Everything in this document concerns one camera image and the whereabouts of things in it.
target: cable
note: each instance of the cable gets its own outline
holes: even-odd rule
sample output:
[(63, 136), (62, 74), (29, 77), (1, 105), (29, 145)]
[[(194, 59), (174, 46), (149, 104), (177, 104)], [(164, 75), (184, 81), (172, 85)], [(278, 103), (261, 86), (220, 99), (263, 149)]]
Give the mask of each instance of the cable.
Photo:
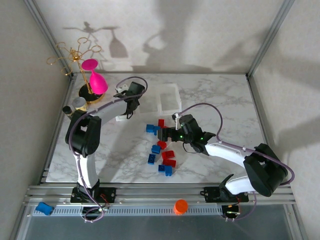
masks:
[[(216, 139), (220, 142), (220, 144), (223, 144), (223, 145), (225, 145), (227, 147), (236, 148), (236, 149), (241, 150), (241, 151), (244, 150), (243, 147), (241, 147), (241, 146), (238, 146), (238, 145), (235, 145), (235, 144), (232, 144), (232, 143), (228, 143), (228, 142), (222, 141), (220, 139), (219, 134), (220, 134), (222, 126), (223, 126), (223, 117), (222, 117), (221, 112), (219, 111), (219, 109), (216, 106), (214, 106), (214, 105), (212, 105), (210, 103), (201, 102), (201, 103), (194, 104), (194, 105), (186, 108), (185, 110), (183, 110), (181, 112), (178, 112), (178, 115), (181, 115), (181, 114), (185, 113), (186, 111), (188, 111), (189, 109), (192, 109), (192, 108), (194, 108), (196, 106), (199, 106), (199, 105), (208, 105), (208, 106), (214, 108), (217, 111), (217, 113), (219, 114), (219, 116), (220, 116), (220, 127), (219, 127), (218, 131), (216, 132)], [(259, 151), (256, 151), (256, 150), (252, 150), (252, 149), (249, 149), (249, 148), (246, 148), (245, 150), (248, 151), (249, 153), (258, 154), (258, 155), (260, 155), (260, 156), (262, 156), (262, 157), (264, 157), (264, 158), (266, 158), (266, 159), (268, 159), (268, 160), (270, 160), (270, 161), (272, 161), (274, 163), (277, 163), (280, 166), (282, 166), (282, 167), (284, 167), (284, 168), (289, 170), (289, 172), (291, 173), (291, 178), (288, 181), (285, 181), (285, 182), (281, 183), (280, 186), (289, 184), (295, 179), (295, 172), (291, 169), (291, 167), (289, 167), (288, 165), (284, 164), (283, 162), (281, 162), (281, 161), (279, 161), (279, 160), (277, 160), (277, 159), (275, 159), (273, 157), (270, 157), (268, 155), (265, 155), (265, 154), (263, 154), (263, 153), (261, 153)]]
[(185, 148), (185, 143), (182, 143), (182, 147), (183, 147), (184, 151), (185, 151), (186, 153), (188, 153), (188, 154), (197, 154), (196, 151), (195, 151), (195, 152), (187, 151), (186, 148)]
[(106, 195), (104, 195), (103, 193), (100, 194), (100, 197), (105, 201), (105, 205), (104, 205), (104, 208), (107, 206), (108, 204), (108, 209), (110, 208), (110, 203), (107, 201), (107, 197)]
[(249, 217), (255, 211), (256, 206), (257, 206), (257, 195), (256, 195), (256, 193), (254, 191), (252, 192), (252, 194), (253, 194), (253, 207), (251, 208), (250, 212), (248, 212), (246, 215), (244, 215), (242, 217), (232, 218), (232, 219), (226, 217), (225, 215), (219, 215), (219, 216), (222, 217), (223, 219), (225, 219), (226, 222), (227, 221), (229, 221), (229, 222), (239, 221), (239, 220), (242, 220), (242, 219), (245, 219), (245, 218)]
[(237, 196), (236, 199), (238, 200), (239, 213), (241, 214), (240, 199)]
[[(81, 117), (79, 117), (79, 118), (77, 119), (77, 121), (75, 121), (74, 125), (72, 126), (72, 128), (71, 128), (71, 130), (70, 130), (70, 135), (69, 135), (69, 139), (68, 139), (68, 144), (69, 144), (69, 148), (70, 148), (70, 150), (72, 151), (72, 153), (73, 153), (75, 156), (77, 156), (76, 165), (77, 165), (77, 168), (78, 168), (78, 171), (79, 171), (79, 177), (80, 177), (80, 179), (81, 179), (81, 183), (82, 183), (82, 185), (83, 185), (83, 187), (84, 187), (85, 193), (88, 195), (88, 197), (91, 199), (91, 201), (94, 202), (94, 203), (97, 205), (97, 207), (93, 207), (93, 208), (89, 209), (89, 210), (86, 212), (86, 214), (85, 214), (85, 216), (84, 216), (84, 221), (85, 221), (85, 222), (94, 223), (94, 222), (96, 222), (96, 221), (99, 221), (100, 219), (102, 219), (102, 218), (104, 217), (105, 213), (104, 213), (104, 208), (91, 196), (91, 194), (90, 194), (90, 192), (89, 192), (89, 190), (88, 190), (88, 186), (87, 186), (86, 183), (85, 183), (84, 176), (83, 176), (83, 174), (82, 174), (82, 170), (81, 170), (81, 166), (80, 166), (80, 154), (79, 154), (78, 152), (75, 152), (75, 150), (73, 149), (73, 147), (72, 147), (72, 138), (73, 138), (73, 136), (74, 136), (76, 127), (78, 126), (78, 124), (80, 123), (80, 121), (82, 121), (83, 119), (85, 119), (85, 118), (86, 118), (87, 116), (89, 116), (90, 114), (97, 113), (98, 111), (100, 111), (100, 110), (102, 110), (102, 109), (110, 106), (111, 104), (114, 104), (114, 103), (117, 103), (117, 102), (120, 102), (120, 101), (124, 101), (124, 100), (130, 99), (130, 98), (141, 97), (143, 94), (145, 94), (145, 92), (148, 90), (148, 83), (147, 83), (147, 81), (146, 81), (144, 78), (139, 77), (139, 76), (130, 76), (130, 77), (127, 77), (127, 78), (123, 79), (122, 81), (120, 81), (115, 87), (117, 88), (117, 87), (119, 86), (119, 84), (123, 83), (124, 81), (127, 81), (127, 80), (129, 80), (129, 79), (135, 79), (135, 78), (136, 78), (136, 79), (141, 79), (141, 80), (143, 80), (144, 83), (145, 83), (145, 89), (144, 89), (144, 91), (143, 91), (142, 93), (136, 94), (136, 95), (132, 95), (132, 96), (123, 97), (123, 98), (119, 98), (119, 99), (116, 99), (116, 100), (114, 100), (114, 101), (110, 101), (110, 102), (108, 102), (108, 103), (106, 103), (106, 104), (98, 107), (98, 109), (95, 109), (95, 110), (93, 110), (93, 111), (90, 111), (90, 112), (87, 112), (87, 113), (83, 114)], [(94, 211), (94, 210), (97, 210), (97, 209), (101, 209), (101, 214), (100, 214), (97, 218), (95, 218), (95, 219), (93, 219), (93, 220), (88, 220), (88, 219), (87, 219), (88, 213), (90, 213), (90, 212), (92, 212), (92, 211)]]

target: orange bottle cap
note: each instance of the orange bottle cap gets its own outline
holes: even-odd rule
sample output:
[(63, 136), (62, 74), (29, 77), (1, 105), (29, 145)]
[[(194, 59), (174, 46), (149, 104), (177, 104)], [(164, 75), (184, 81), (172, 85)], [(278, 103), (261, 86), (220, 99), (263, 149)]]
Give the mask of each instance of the orange bottle cap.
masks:
[(177, 215), (184, 214), (187, 212), (187, 210), (188, 210), (188, 203), (186, 200), (180, 199), (176, 201), (176, 203), (174, 204), (173, 211)]

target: small cup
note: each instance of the small cup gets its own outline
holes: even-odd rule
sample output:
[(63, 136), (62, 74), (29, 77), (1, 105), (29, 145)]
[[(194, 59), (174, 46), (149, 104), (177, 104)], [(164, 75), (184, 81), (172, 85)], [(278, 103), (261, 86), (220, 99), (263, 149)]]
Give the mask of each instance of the small cup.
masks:
[(88, 110), (88, 104), (87, 101), (83, 97), (77, 97), (73, 100), (72, 106), (76, 110), (82, 110), (82, 111), (87, 111)]

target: blue block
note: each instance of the blue block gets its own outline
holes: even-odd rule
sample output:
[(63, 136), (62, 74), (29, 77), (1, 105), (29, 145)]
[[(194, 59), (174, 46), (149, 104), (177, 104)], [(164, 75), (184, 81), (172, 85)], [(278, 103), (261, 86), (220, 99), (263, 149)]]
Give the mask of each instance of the blue block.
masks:
[(149, 154), (149, 158), (148, 158), (148, 164), (155, 164), (155, 160), (156, 160), (156, 155), (155, 154)]
[(164, 169), (166, 176), (172, 176), (172, 166), (165, 166)]
[(38, 206), (35, 208), (35, 210), (44, 213), (47, 216), (51, 215), (54, 209), (55, 208), (53, 206), (49, 206), (45, 204), (43, 201), (39, 202)]
[(158, 132), (159, 129), (161, 129), (160, 126), (154, 126), (154, 128), (153, 128), (153, 134), (154, 134), (155, 136), (157, 136), (157, 132)]
[(158, 167), (158, 172), (159, 173), (164, 173), (166, 170), (165, 170), (165, 165), (159, 165), (159, 167)]
[(161, 151), (161, 147), (158, 146), (158, 145), (153, 145), (152, 148), (151, 148), (151, 152), (154, 153), (154, 154), (159, 154)]
[(147, 133), (154, 133), (154, 125), (152, 125), (152, 124), (147, 124), (146, 125), (146, 128), (145, 128), (145, 131), (147, 132)]

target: white marble surface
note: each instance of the white marble surface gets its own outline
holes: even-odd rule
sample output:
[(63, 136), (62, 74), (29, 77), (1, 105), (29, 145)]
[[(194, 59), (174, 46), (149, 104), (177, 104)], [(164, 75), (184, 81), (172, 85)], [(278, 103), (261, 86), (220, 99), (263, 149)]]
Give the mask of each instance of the white marble surface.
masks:
[[(115, 93), (114, 86), (120, 80), (133, 76), (128, 73), (104, 74), (109, 84), (103, 101), (106, 103)], [(222, 140), (253, 148), (263, 142), (258, 117), (244, 75), (232, 74), (136, 74), (145, 78), (149, 85), (176, 83), (182, 101), (182, 109), (195, 103), (207, 102), (219, 108), (223, 116)], [(78, 75), (69, 104), (78, 96), (84, 84)], [(192, 114), (203, 131), (216, 133), (220, 119), (209, 106), (198, 106), (187, 112)], [(166, 116), (165, 125), (173, 127), (174, 122)], [(47, 182), (76, 182), (75, 159), (65, 143), (65, 135), (70, 120), (65, 117), (50, 164)], [(172, 176), (158, 172), (162, 163), (161, 155), (155, 165), (147, 164), (151, 146), (158, 141), (151, 133), (146, 133), (146, 124), (157, 125), (158, 117), (109, 121), (101, 129), (100, 145), (95, 154), (96, 171), (100, 182), (114, 183), (206, 183), (220, 182), (229, 174), (243, 176), (244, 169), (227, 160), (204, 154), (186, 153), (181, 142), (172, 142), (167, 150), (174, 150), (176, 168)]]

